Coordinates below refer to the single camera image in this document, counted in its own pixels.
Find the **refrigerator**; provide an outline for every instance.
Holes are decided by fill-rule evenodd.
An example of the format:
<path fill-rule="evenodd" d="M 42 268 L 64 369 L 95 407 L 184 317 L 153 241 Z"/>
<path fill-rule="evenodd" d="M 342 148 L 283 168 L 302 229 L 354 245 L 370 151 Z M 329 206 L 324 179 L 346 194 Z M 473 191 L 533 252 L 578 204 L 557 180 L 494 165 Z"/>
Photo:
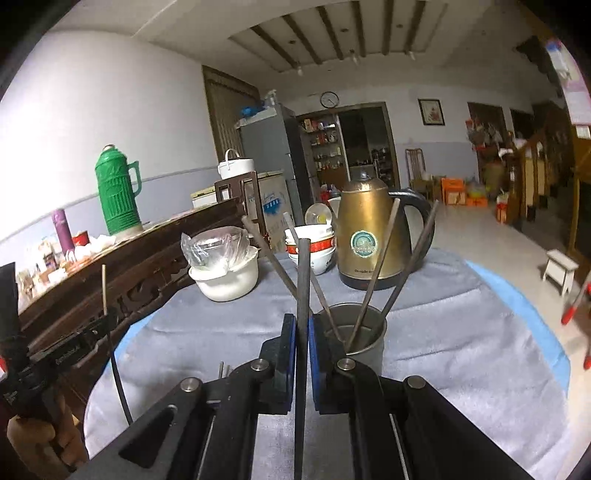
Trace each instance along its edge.
<path fill-rule="evenodd" d="M 283 172 L 296 225 L 304 224 L 304 213 L 315 201 L 313 189 L 319 189 L 316 165 L 311 154 L 304 154 L 300 128 L 294 112 L 280 104 L 241 121 L 239 127 L 244 154 L 254 160 L 255 170 Z"/>

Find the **white stool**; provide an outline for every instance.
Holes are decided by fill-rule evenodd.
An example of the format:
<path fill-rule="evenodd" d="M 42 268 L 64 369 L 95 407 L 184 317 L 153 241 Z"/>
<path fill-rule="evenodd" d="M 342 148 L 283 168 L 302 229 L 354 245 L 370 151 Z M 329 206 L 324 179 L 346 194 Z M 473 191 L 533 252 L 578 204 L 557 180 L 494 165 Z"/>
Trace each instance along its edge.
<path fill-rule="evenodd" d="M 560 294 L 564 297 L 564 294 L 573 288 L 574 271 L 577 270 L 579 264 L 558 250 L 549 250 L 546 255 L 548 255 L 548 263 L 542 275 L 542 281 L 546 280 L 546 276 L 556 280 L 562 286 Z"/>

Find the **kettle lid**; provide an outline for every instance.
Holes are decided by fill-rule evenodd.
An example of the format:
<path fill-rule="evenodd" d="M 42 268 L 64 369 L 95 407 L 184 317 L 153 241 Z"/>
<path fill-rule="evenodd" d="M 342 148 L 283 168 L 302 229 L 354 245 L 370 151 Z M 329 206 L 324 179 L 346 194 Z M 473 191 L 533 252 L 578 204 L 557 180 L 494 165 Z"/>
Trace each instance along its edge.
<path fill-rule="evenodd" d="M 351 180 L 341 190 L 341 193 L 371 192 L 388 189 L 388 186 L 380 179 L 373 179 L 367 172 L 362 171 L 359 180 Z"/>

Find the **hand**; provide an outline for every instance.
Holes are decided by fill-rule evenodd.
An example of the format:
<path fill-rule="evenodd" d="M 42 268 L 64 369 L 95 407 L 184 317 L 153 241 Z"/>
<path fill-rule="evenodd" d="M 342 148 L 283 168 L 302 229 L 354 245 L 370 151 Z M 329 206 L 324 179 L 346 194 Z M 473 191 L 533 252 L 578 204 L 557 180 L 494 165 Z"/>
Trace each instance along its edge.
<path fill-rule="evenodd" d="M 64 464 L 79 467 L 88 461 L 82 436 L 74 425 L 72 411 L 64 397 L 58 404 L 63 412 L 56 430 L 45 421 L 13 417 L 8 422 L 7 437 L 27 468 L 42 480 L 63 480 L 70 472 Z M 63 448 L 58 458 L 49 442 L 56 439 Z"/>

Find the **ceiling light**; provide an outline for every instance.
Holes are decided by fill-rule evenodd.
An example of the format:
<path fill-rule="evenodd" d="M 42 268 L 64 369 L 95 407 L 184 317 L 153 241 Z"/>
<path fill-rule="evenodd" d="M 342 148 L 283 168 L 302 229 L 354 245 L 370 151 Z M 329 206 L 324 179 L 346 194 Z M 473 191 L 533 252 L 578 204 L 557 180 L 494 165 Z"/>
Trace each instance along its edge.
<path fill-rule="evenodd" d="M 349 52 L 351 53 L 351 60 L 353 60 L 353 63 L 359 65 L 359 57 L 355 53 L 355 50 L 349 50 Z"/>

